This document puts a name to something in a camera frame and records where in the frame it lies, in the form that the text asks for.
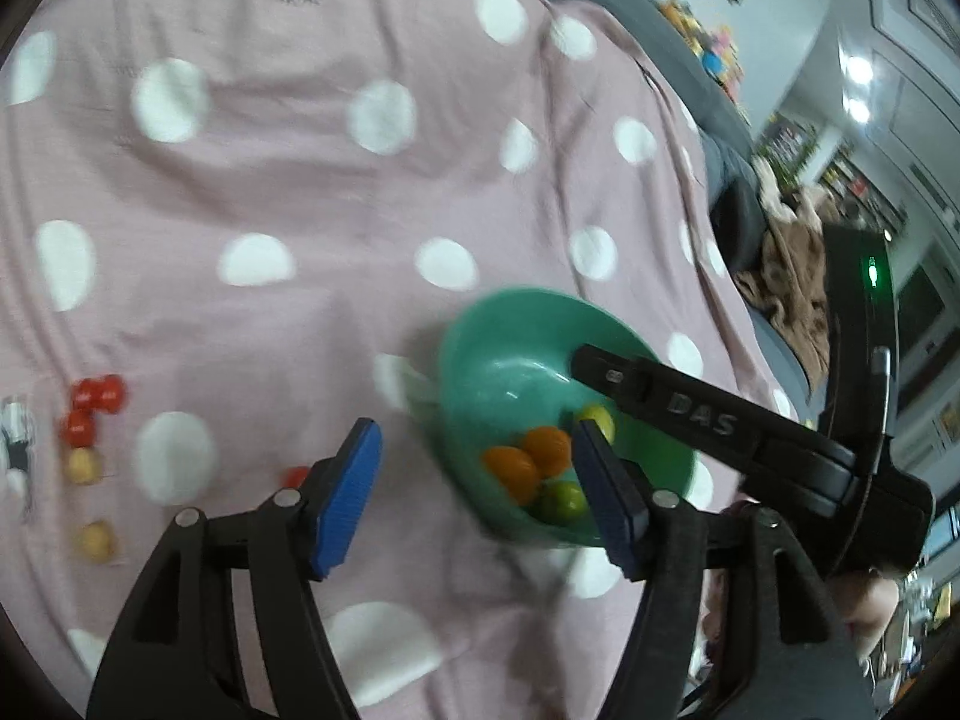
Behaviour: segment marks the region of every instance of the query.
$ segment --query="ceiling light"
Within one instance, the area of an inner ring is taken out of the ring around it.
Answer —
[[[854,83],[866,86],[874,80],[874,66],[862,56],[851,56],[847,60],[847,75]]]
[[[844,100],[844,108],[858,124],[867,124],[870,121],[870,108],[863,100]]]

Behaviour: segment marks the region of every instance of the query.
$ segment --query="pink polka dot fabric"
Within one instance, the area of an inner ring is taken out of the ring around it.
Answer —
[[[315,593],[363,717],[594,717],[641,588],[600,551],[491,541],[414,418],[443,327],[517,284],[778,405],[696,128],[620,25],[542,0],[48,0],[0,88],[0,399],[34,425],[30,506],[0,484],[0,600],[74,706],[180,507],[251,508],[366,415],[384,466]],[[109,372],[130,400],[76,487],[56,422]],[[736,476],[703,464],[720,509]],[[99,519],[106,565],[74,547]]]

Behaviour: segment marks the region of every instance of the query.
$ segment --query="blue gripper pad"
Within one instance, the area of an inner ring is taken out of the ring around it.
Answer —
[[[345,446],[343,450],[347,450],[349,456],[340,480],[328,504],[317,517],[317,537],[310,565],[320,579],[325,579],[347,557],[347,550],[380,468],[383,450],[380,426],[371,420],[367,421],[352,446]]]
[[[648,509],[592,419],[573,428],[573,467],[610,562],[630,581],[642,579],[632,546],[646,530]]]

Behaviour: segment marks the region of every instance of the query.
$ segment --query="bowl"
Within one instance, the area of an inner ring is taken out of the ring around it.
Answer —
[[[510,541],[601,546],[592,517],[548,525],[517,506],[480,461],[496,445],[520,443],[539,425],[573,426],[589,404],[613,415],[613,449],[656,488],[684,495],[695,464],[688,446],[619,413],[613,401],[570,377],[574,350],[592,343],[623,357],[656,356],[611,314],[570,295],[501,290],[450,325],[440,346],[440,462],[488,528]],[[571,469],[560,478],[576,479]]]

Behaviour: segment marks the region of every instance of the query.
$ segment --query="red ball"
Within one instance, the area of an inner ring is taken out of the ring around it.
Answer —
[[[304,483],[306,475],[310,473],[310,466],[294,466],[292,469],[287,469],[285,474],[283,474],[283,486],[285,488],[299,488],[300,485]]]
[[[97,437],[97,428],[93,416],[85,410],[74,409],[64,420],[64,441],[74,449],[93,446]]]
[[[96,379],[80,379],[70,388],[70,408],[88,412],[100,400],[100,382]]]
[[[104,376],[100,381],[100,397],[97,408],[102,412],[117,413],[127,405],[127,385],[116,373]]]

